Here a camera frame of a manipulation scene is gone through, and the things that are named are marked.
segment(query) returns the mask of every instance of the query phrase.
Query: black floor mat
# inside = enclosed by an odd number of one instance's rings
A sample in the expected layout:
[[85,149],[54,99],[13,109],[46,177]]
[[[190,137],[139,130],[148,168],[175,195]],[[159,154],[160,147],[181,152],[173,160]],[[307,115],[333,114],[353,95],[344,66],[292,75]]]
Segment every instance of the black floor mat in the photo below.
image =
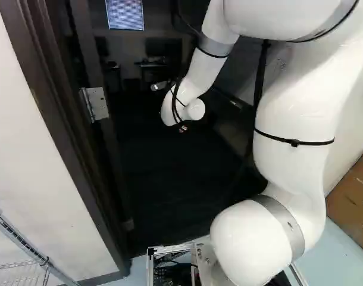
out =
[[183,134],[164,126],[158,114],[161,101],[150,92],[112,100],[132,203],[135,253],[206,235],[220,211],[265,188],[264,180],[245,172],[238,186],[225,192],[241,158],[209,126]]

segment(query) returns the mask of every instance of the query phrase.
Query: metal hinge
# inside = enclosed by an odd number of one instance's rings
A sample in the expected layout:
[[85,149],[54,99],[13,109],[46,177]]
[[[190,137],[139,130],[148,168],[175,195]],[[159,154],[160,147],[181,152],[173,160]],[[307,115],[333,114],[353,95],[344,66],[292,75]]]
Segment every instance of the metal hinge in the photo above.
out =
[[81,88],[79,94],[86,106],[85,114],[92,123],[109,118],[109,109],[103,88]]

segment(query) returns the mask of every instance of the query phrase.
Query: light blue floor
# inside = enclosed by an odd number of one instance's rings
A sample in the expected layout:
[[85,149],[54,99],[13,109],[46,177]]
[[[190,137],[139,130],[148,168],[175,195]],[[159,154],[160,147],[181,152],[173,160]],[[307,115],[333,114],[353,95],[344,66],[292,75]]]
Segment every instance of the light blue floor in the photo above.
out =
[[[296,265],[309,286],[363,286],[363,249],[330,219],[318,244]],[[146,285],[146,257],[134,258],[131,270],[129,277],[104,286]],[[298,286],[291,272],[286,273],[292,286]]]

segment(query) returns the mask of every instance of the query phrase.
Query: metal rack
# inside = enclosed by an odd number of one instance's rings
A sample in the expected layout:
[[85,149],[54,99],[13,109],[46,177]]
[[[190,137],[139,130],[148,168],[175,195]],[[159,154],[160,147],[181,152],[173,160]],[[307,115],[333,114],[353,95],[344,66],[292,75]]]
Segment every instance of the metal rack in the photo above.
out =
[[0,265],[0,286],[46,286],[49,266],[45,270],[35,260]]
[[50,274],[68,286],[79,284],[59,270],[49,258],[30,243],[0,210],[0,232],[22,249],[32,260],[0,265],[0,286],[46,286]]

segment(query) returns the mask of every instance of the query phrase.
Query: door frame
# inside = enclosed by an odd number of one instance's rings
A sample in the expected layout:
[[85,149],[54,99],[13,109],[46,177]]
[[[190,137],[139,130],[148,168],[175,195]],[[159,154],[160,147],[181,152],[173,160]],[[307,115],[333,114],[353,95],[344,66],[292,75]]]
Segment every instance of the door frame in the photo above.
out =
[[54,23],[56,0],[0,0],[0,12],[32,95],[111,257],[130,271],[126,233],[108,195],[90,123],[83,116],[70,63]]

